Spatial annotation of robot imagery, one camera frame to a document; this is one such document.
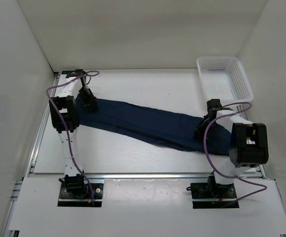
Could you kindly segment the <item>dark blue denim trousers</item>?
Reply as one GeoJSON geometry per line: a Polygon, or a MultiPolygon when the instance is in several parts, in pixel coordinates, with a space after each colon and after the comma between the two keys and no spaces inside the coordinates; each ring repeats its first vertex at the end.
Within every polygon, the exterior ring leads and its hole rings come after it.
{"type": "Polygon", "coordinates": [[[76,98],[80,124],[125,135],[155,146],[185,152],[204,152],[203,140],[194,139],[201,117],[142,107],[122,101],[97,99],[98,111],[76,98]]]}

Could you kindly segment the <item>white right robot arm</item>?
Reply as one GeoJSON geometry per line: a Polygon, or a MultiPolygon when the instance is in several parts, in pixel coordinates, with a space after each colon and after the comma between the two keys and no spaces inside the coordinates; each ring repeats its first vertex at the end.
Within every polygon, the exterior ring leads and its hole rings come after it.
{"type": "Polygon", "coordinates": [[[242,118],[240,111],[230,108],[233,105],[236,103],[223,106],[219,99],[207,101],[207,115],[194,131],[194,139],[202,141],[207,161],[213,168],[206,191],[214,198],[226,191],[245,171],[266,164],[269,158],[266,125],[242,118]],[[220,168],[213,165],[208,154],[209,140],[217,138],[218,128],[230,133],[226,142],[228,159],[220,168]]]}

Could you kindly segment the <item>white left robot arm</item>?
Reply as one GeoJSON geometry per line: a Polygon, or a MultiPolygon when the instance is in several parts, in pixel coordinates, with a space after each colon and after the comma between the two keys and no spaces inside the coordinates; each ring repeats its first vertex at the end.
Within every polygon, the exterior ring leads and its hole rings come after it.
{"type": "Polygon", "coordinates": [[[76,69],[65,73],[63,84],[51,86],[46,90],[51,122],[57,131],[63,149],[65,171],[62,182],[67,192],[78,198],[94,198],[94,190],[84,173],[79,158],[77,131],[80,125],[77,99],[91,112],[98,110],[97,99],[90,90],[87,79],[99,75],[98,71],[76,69]]]}

